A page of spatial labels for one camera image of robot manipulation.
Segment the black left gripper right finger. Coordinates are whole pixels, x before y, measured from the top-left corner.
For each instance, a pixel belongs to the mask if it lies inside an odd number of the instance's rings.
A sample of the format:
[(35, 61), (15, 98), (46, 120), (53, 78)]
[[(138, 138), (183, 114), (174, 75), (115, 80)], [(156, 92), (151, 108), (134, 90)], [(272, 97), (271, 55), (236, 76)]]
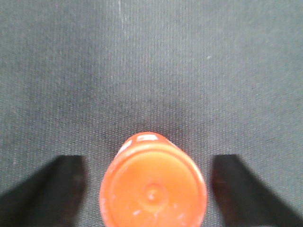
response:
[(235, 155), (215, 155), (212, 190), (227, 227), (301, 227), (303, 219)]

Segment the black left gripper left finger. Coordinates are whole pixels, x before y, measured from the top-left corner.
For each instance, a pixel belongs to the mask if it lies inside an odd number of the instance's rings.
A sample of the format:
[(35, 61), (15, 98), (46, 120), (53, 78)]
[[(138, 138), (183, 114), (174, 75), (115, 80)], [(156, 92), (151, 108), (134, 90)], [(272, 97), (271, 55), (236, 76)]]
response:
[(86, 190), (84, 157), (61, 155), (0, 197), (2, 227), (73, 227)]

